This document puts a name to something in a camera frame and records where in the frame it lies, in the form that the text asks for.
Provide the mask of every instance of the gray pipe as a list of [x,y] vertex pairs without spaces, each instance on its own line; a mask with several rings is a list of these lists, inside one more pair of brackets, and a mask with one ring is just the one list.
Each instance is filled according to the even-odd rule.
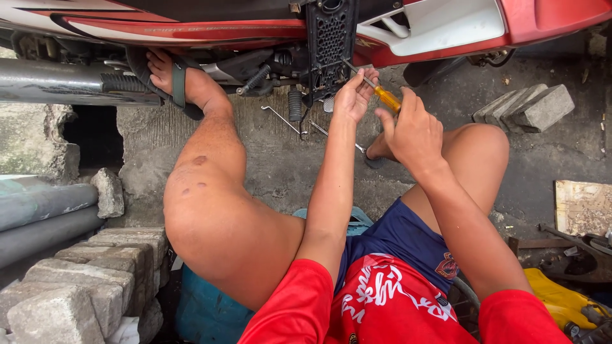
[[98,190],[91,184],[56,186],[0,196],[0,232],[92,206]]
[[102,226],[93,206],[0,233],[0,269]]
[[113,73],[113,69],[0,59],[0,102],[122,107],[161,105],[156,94],[102,92],[101,73]]

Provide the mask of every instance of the yellow screwdriver handle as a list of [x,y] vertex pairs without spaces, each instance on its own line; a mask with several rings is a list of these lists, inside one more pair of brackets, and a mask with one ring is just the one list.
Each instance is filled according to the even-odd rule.
[[374,93],[378,95],[381,101],[387,105],[394,113],[400,113],[401,101],[397,99],[391,92],[386,91],[382,86],[376,85]]

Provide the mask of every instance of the hand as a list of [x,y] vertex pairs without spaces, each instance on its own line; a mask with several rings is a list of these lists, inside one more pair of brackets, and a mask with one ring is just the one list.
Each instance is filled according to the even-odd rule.
[[420,97],[407,87],[401,89],[403,100],[397,120],[381,108],[375,110],[384,127],[384,139],[395,158],[419,178],[447,165],[442,158],[442,123],[430,113]]
[[[149,48],[147,52],[149,62],[147,66],[151,70],[151,82],[172,95],[172,64],[170,56],[162,49]],[[203,109],[210,100],[216,102],[227,102],[229,98],[225,91],[206,72],[200,69],[187,68],[185,71],[185,101],[198,105]]]
[[364,75],[374,84],[378,82],[378,71],[374,68],[360,68],[334,98],[334,116],[347,116],[359,123],[368,110],[368,101],[374,89],[364,82]]

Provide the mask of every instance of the navy blue shorts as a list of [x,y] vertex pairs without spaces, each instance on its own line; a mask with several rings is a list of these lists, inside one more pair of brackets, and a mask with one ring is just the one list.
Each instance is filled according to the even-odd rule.
[[445,294],[459,271],[442,236],[434,233],[399,198],[361,235],[346,237],[334,295],[342,288],[349,266],[371,253],[385,253],[403,260]]

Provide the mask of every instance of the leg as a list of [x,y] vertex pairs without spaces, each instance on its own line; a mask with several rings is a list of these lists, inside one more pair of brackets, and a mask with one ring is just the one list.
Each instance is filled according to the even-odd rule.
[[[149,57],[157,77],[151,79],[171,94],[164,79],[171,70],[163,63],[167,56],[157,57]],[[205,117],[166,183],[168,239],[196,274],[257,310],[293,261],[304,220],[275,212],[244,189],[246,151],[223,90],[204,72],[187,69],[185,95]]]
[[[508,164],[508,153],[505,133],[487,124],[466,124],[445,132],[442,141],[442,156],[448,161],[459,183],[486,215],[497,197]],[[367,155],[370,159],[385,157],[397,161],[384,141],[383,133],[376,138]],[[427,196],[418,184],[408,190],[401,200],[434,232],[440,234]]]

